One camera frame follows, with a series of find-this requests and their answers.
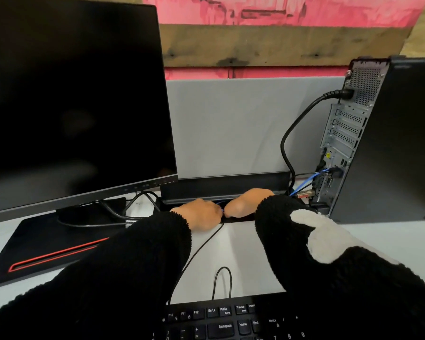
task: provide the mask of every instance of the black keyboard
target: black keyboard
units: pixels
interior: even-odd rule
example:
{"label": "black keyboard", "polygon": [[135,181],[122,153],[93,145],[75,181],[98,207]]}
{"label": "black keyboard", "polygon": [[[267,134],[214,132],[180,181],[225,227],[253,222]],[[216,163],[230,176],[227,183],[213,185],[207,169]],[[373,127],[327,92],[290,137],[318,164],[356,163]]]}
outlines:
{"label": "black keyboard", "polygon": [[286,293],[172,304],[152,340],[309,339]]}

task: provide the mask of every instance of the sleeve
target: sleeve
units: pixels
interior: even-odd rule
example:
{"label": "sleeve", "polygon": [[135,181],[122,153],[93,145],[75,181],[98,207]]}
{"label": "sleeve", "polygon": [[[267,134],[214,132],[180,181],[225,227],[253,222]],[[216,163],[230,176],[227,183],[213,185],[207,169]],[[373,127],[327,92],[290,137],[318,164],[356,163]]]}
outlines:
{"label": "sleeve", "polygon": [[319,338],[425,339],[425,282],[401,263],[288,196],[263,200],[255,228],[272,271]]}
{"label": "sleeve", "polygon": [[191,250],[173,212],[139,220],[53,280],[0,308],[0,339],[151,339]]}

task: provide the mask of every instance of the white desk surface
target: white desk surface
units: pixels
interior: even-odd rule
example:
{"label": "white desk surface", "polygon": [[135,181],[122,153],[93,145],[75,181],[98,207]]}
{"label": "white desk surface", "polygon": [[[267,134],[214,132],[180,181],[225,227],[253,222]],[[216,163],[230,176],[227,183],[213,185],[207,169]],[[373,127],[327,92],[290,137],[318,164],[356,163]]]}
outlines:
{"label": "white desk surface", "polygon": [[[153,205],[139,198],[129,215],[149,216]],[[0,251],[23,218],[0,223]],[[425,221],[344,225],[357,238],[411,268],[425,280]],[[215,231],[194,233],[192,253]],[[213,279],[221,266],[233,274],[232,296],[283,291],[267,262],[253,222],[228,223],[197,254],[175,289],[172,303],[209,300]],[[53,279],[60,270],[0,287],[0,306],[29,289]],[[228,272],[219,275],[216,298],[228,295]]]}

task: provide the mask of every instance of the red outlined slot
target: red outlined slot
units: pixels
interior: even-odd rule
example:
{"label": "red outlined slot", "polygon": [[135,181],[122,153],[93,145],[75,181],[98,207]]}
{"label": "red outlined slot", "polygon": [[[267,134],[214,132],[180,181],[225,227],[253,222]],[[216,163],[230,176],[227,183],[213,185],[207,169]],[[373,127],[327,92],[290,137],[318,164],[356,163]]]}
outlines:
{"label": "red outlined slot", "polygon": [[8,273],[15,272],[18,270],[22,270],[24,268],[28,268],[31,266],[39,265],[42,263],[47,263],[52,260],[57,260],[62,257],[67,257],[69,255],[81,253],[83,251],[88,251],[90,249],[96,248],[99,243],[107,240],[108,238],[102,238],[101,240],[88,242],[81,244],[79,246],[63,249],[61,251],[54,251],[53,253],[41,255],[40,257],[34,257],[28,260],[21,261],[19,263],[14,263],[11,265],[11,267],[8,269]]}

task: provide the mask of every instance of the hand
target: hand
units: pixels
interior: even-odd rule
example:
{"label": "hand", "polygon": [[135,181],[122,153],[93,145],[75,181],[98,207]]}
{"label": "hand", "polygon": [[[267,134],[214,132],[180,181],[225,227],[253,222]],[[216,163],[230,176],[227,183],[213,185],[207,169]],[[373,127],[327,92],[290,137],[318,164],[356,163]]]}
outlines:
{"label": "hand", "polygon": [[170,211],[181,215],[192,231],[208,231],[214,228],[220,223],[223,214],[219,205],[205,202],[203,199],[194,200]]}
{"label": "hand", "polygon": [[274,194],[269,189],[252,188],[225,206],[225,217],[241,218],[250,215],[264,199],[272,195]]}

